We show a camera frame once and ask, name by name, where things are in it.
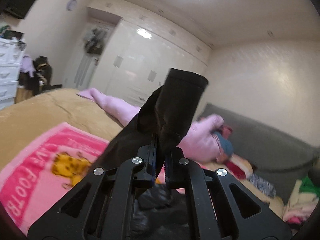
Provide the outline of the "pile of dark clothes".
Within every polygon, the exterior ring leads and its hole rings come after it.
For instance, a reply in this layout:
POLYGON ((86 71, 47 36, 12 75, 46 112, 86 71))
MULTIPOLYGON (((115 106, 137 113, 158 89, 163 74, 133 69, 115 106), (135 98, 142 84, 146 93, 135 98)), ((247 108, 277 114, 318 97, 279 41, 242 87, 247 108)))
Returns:
POLYGON ((48 57, 39 56, 33 60, 29 55, 22 57, 18 85, 38 95, 50 88, 53 68, 49 64, 48 57))

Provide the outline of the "tan bed sheet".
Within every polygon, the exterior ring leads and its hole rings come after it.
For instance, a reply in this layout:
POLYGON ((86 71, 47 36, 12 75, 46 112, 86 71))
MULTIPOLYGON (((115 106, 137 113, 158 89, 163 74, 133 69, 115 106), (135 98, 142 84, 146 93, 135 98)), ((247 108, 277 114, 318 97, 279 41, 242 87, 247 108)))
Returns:
POLYGON ((33 140, 63 123, 108 142, 122 129, 117 119, 76 90, 35 96, 1 110, 1 170, 33 140))

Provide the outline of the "grey padded headboard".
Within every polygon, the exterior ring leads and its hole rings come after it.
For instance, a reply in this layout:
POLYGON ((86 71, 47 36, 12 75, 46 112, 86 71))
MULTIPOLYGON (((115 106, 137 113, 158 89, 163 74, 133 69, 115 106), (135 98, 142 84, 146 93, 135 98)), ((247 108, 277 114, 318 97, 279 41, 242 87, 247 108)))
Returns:
POLYGON ((212 103, 207 103, 196 117, 211 114, 222 116, 231 126, 229 140, 235 153, 254 165, 255 173, 272 183, 284 202, 289 200, 296 180, 305 177, 319 158, 319 148, 212 103))

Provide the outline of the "black leather jacket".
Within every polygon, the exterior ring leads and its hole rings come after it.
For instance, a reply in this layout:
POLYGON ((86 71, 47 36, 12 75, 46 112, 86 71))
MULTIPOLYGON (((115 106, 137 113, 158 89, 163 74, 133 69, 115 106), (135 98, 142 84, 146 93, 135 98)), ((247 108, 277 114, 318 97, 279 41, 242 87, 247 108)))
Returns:
POLYGON ((129 234, 135 194, 152 188, 165 161, 187 134, 208 80, 199 74, 171 68, 164 85, 155 90, 129 124, 94 163, 115 169, 116 180, 101 183, 100 239, 124 239, 129 234))

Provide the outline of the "pink quilted comforter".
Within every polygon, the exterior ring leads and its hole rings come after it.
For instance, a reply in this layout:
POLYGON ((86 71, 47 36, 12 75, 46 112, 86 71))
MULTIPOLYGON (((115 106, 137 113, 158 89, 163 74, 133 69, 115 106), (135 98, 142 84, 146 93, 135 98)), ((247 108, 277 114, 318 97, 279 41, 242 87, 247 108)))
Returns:
MULTIPOLYGON (((78 93, 78 96, 95 102, 124 127, 140 112, 140 107, 133 106, 120 98, 105 95, 95 88, 83 90, 78 93)), ((156 110, 153 112, 156 115, 153 120, 156 120, 158 124, 162 121, 165 131, 180 140, 178 147, 182 149, 185 158, 199 163, 211 161, 223 163, 233 154, 231 142, 227 136, 223 135, 225 125, 221 116, 212 114, 192 122, 187 126, 189 128, 187 133, 182 133, 180 136, 176 132, 178 128, 183 127, 177 123, 178 118, 182 116, 181 113, 169 120, 167 115, 161 115, 156 110)))

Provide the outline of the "white wardrobe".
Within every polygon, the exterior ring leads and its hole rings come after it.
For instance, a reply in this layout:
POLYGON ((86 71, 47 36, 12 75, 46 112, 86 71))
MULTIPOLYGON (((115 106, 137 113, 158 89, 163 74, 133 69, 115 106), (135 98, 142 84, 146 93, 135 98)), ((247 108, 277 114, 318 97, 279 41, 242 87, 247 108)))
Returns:
POLYGON ((89 83, 104 94, 141 106, 170 68, 203 74, 211 49, 173 22, 124 0, 92 0, 89 12, 116 21, 89 83))

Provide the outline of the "pink cartoon fleece blanket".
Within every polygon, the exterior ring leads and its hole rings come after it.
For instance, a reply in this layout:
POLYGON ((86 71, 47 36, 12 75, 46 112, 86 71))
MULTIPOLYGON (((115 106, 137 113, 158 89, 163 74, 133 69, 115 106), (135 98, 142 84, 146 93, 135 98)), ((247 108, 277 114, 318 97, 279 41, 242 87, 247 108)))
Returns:
MULTIPOLYGON (((31 225, 87 174, 109 142, 69 124, 33 140, 1 170, 1 203, 16 226, 31 225)), ((182 190, 168 191, 164 173, 135 202, 134 239, 187 239, 182 190)))

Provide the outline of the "hanging bags on door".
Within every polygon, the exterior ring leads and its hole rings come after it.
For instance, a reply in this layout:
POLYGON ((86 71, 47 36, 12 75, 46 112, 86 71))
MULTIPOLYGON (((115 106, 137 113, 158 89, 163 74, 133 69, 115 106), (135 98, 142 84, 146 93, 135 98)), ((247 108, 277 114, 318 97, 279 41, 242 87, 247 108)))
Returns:
POLYGON ((91 29, 84 38, 84 50, 88 54, 101 55, 105 46, 107 31, 100 28, 91 29))

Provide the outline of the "colourful clothes pile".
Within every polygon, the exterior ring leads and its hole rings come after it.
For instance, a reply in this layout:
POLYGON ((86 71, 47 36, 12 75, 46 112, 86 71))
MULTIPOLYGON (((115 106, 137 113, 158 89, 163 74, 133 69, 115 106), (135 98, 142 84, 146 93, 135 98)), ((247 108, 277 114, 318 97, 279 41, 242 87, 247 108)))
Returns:
MULTIPOLYGON (((225 125, 224 136, 229 137, 232 128, 225 125)), ((276 215, 291 228, 299 229, 310 218, 319 204, 319 186, 307 174, 302 179, 296 180, 289 200, 284 202, 277 196, 275 186, 266 179, 258 176, 257 168, 247 159, 233 154, 222 163, 231 173, 240 180, 250 191, 262 200, 276 215)))

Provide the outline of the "white drawer chest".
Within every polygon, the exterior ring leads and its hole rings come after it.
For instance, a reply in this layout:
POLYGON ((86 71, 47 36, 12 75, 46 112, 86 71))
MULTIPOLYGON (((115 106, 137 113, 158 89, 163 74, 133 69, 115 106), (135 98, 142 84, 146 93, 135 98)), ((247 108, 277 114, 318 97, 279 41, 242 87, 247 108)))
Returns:
POLYGON ((18 77, 26 43, 24 40, 1 38, 0 45, 0 107, 1 110, 15 103, 18 77))

